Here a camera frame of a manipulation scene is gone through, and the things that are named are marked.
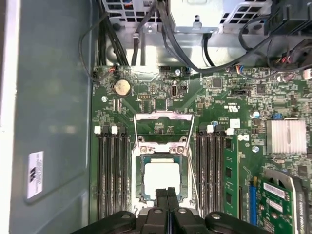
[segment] white sticker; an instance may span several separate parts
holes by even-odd
[[[285,199],[285,192],[283,190],[280,190],[280,189],[278,189],[276,187],[273,187],[273,186],[271,186],[270,184],[267,184],[267,183],[263,184],[263,188],[266,191],[269,191],[270,193],[272,193],[272,194],[274,194],[276,196],[279,196],[282,199]]]
[[[269,205],[272,206],[274,209],[280,211],[281,213],[283,213],[283,207],[278,205],[277,203],[269,200]]]
[[[240,119],[231,118],[230,119],[230,128],[240,128]]]
[[[43,151],[32,153],[28,157],[27,198],[42,192]]]

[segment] heatsink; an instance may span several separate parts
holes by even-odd
[[[267,152],[270,154],[306,154],[304,120],[267,121]]]

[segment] screw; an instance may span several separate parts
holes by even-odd
[[[178,211],[179,211],[179,213],[181,213],[181,214],[185,214],[185,213],[186,213],[186,210],[183,209],[183,208],[179,209]]]
[[[176,76],[180,76],[181,75],[181,70],[180,69],[176,69],[175,70],[175,75]]]
[[[254,153],[258,153],[258,152],[260,151],[260,148],[259,148],[258,146],[253,146],[252,151],[253,151]]]
[[[146,153],[146,151],[147,151],[146,146],[142,146],[142,147],[141,147],[141,153]]]
[[[218,214],[212,214],[211,217],[214,219],[221,219],[221,216]]]
[[[183,146],[179,146],[179,147],[177,148],[177,152],[178,152],[179,154],[182,154],[182,153],[184,152],[184,147],[183,147]]]
[[[101,100],[102,102],[107,102],[108,98],[106,96],[102,96]]]

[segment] wire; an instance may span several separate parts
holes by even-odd
[[[157,4],[157,0],[155,0],[153,2],[150,10],[146,14],[146,16],[142,19],[140,24],[137,26],[135,33],[138,34],[138,36],[139,36],[140,31],[143,28],[143,26],[150,20],[150,18],[156,12],[156,4]],[[133,40],[133,55],[132,55],[132,59],[131,59],[131,66],[135,66],[136,63],[137,63],[138,47],[139,47],[139,38],[134,38],[134,40]]]
[[[104,75],[103,75],[102,77],[100,77],[99,79],[94,78],[94,77],[90,74],[90,72],[89,72],[89,70],[88,70],[88,68],[87,68],[87,66],[86,66],[86,64],[85,64],[85,62],[84,62],[84,60],[83,60],[82,41],[83,41],[84,37],[85,37],[88,33],[90,33],[93,29],[95,29],[107,16],[108,16],[108,14],[107,14],[107,13],[104,13],[104,15],[101,16],[101,18],[99,18],[99,19],[95,22],[95,24],[93,24],[84,34],[82,34],[82,35],[79,37],[79,42],[78,42],[78,50],[79,50],[79,59],[80,59],[80,62],[81,62],[81,64],[82,64],[82,67],[83,67],[85,73],[87,74],[88,78],[89,78],[90,80],[94,81],[94,82],[99,82],[99,81],[104,80],[104,79],[107,77],[107,75],[109,74],[109,72],[106,73],[106,74],[104,74]]]
[[[161,28],[161,34],[162,34],[162,39],[163,39],[163,41],[164,41],[165,48],[167,49],[168,53],[169,53],[172,57],[174,57],[176,60],[178,60],[180,63],[186,64],[186,63],[175,53],[175,51],[173,51],[173,50],[169,47],[169,45],[168,45],[168,43],[167,43],[167,36],[166,36],[166,33],[165,33],[163,27]]]
[[[212,60],[208,54],[208,40],[211,38],[211,36],[212,36],[211,33],[206,35],[206,37],[204,38],[203,47],[204,47],[204,54],[205,54],[207,62],[209,63],[210,66],[215,67],[215,64],[212,62]]]
[[[267,20],[269,18],[269,16],[261,16],[261,17],[257,17],[257,18],[254,18],[254,19],[251,19],[249,20],[239,31],[239,34],[238,34],[238,40],[239,40],[239,43],[240,45],[248,52],[248,51],[251,51],[252,48],[249,47],[246,42],[244,41],[244,38],[243,38],[243,31],[248,27],[248,25],[252,24],[252,23],[255,23],[255,22],[258,22],[258,21],[262,21],[262,20]],[[265,56],[265,54],[259,52],[259,51],[255,51],[256,55],[259,55],[260,57],[262,57],[264,60],[267,59],[267,57]]]
[[[234,59],[231,62],[228,62],[226,64],[223,64],[221,66],[218,67],[212,67],[212,68],[206,68],[206,69],[200,69],[197,68],[192,61],[190,61],[190,59],[186,56],[186,54],[184,53],[184,51],[181,49],[181,47],[179,46],[179,44],[176,41],[176,38],[173,34],[173,31],[171,30],[170,24],[169,24],[169,19],[167,16],[167,12],[166,12],[166,7],[163,1],[158,3],[158,11],[160,14],[160,18],[164,27],[164,30],[166,32],[166,35],[173,47],[173,49],[175,50],[176,54],[187,63],[187,66],[192,68],[194,71],[198,72],[198,73],[202,73],[202,74],[211,74],[214,72],[218,72],[220,70],[223,70],[229,66],[234,66],[237,65],[239,62],[241,62],[243,59],[248,58],[250,55],[252,55],[257,49],[259,49],[261,46],[263,46],[264,44],[266,44],[267,42],[269,42],[272,38],[272,36],[267,37],[266,39],[264,39],[262,42],[260,42],[257,46],[255,46],[253,49],[251,49],[250,51],[248,51],[246,54],[240,56],[239,58]]]
[[[271,47],[272,47],[272,44],[273,44],[273,39],[270,41],[269,45],[268,45],[268,49],[267,49],[267,54],[269,54],[270,50],[271,50]],[[302,47],[300,49],[297,49],[298,51],[303,51],[303,50],[306,50],[306,49],[312,49],[312,45],[308,45],[308,46],[305,46],[305,47]],[[289,48],[287,49],[287,55],[286,57],[288,58],[290,56],[290,50]],[[305,70],[305,69],[308,69],[308,68],[311,68],[312,67],[312,63],[308,64],[308,65],[305,65],[305,66],[302,66],[302,67],[297,67],[297,68],[291,68],[291,69],[286,69],[286,68],[279,68],[279,67],[274,67],[272,64],[271,64],[271,60],[268,56],[268,66],[274,70],[274,71],[277,71],[277,72],[297,72],[297,71],[301,71],[301,70]]]
[[[101,13],[104,14],[105,8],[103,7],[101,1],[99,1],[99,8],[100,8]],[[124,49],[120,43],[119,38],[117,37],[117,35],[113,29],[112,23],[109,20],[108,16],[104,19],[103,24],[104,24],[104,28],[106,29],[106,33],[107,33],[107,35],[111,41],[113,50],[116,54],[118,63],[120,65],[129,65],[126,54],[124,52]]]

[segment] green circuit board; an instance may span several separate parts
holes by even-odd
[[[102,77],[109,70],[110,67],[95,67],[94,72]],[[270,73],[267,68],[246,68],[245,71],[256,77]],[[312,81],[304,80],[300,73],[292,73],[292,79],[284,81],[289,76],[280,73],[270,80],[249,80],[225,70],[202,75],[192,74],[183,67],[136,66],[119,67],[117,73],[111,73],[101,83],[94,83],[91,102],[90,222],[121,209],[135,212],[131,198],[134,179],[136,198],[142,204],[151,204],[143,190],[144,173],[139,170],[148,158],[137,156],[136,171],[133,172],[133,148],[140,139],[159,144],[189,141],[196,185],[192,184],[190,188],[192,178],[188,176],[187,157],[177,157],[173,161],[181,165],[181,202],[191,189],[189,202],[191,207],[197,209],[200,200],[198,210],[201,215],[222,207],[223,212],[249,222],[250,181],[261,177],[265,168],[299,176],[310,188],[311,154],[273,155],[267,152],[266,147],[266,121],[273,118],[305,120],[307,147],[312,146]],[[120,87],[116,91],[117,81],[121,79],[127,81],[123,84],[124,89],[130,85],[129,92]],[[194,119],[134,120],[137,114],[156,111],[191,115]],[[208,125],[214,127],[214,133],[207,134]],[[117,127],[118,133],[109,138],[112,127]],[[210,154],[219,161],[205,161],[202,155]],[[205,194],[203,186],[210,179],[224,187],[221,192],[216,191],[214,200]]]

